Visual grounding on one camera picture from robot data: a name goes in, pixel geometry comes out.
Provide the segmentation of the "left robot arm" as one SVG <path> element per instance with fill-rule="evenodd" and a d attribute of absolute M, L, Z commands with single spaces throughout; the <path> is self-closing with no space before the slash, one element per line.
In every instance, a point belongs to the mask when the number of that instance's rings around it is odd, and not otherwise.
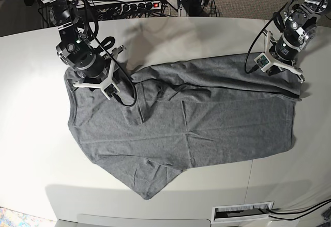
<path fill-rule="evenodd" d="M 281 37 L 272 48 L 275 58 L 290 64 L 313 39 L 317 21 L 330 13 L 330 0 L 290 0 L 284 16 L 274 14 L 274 24 Z"/>

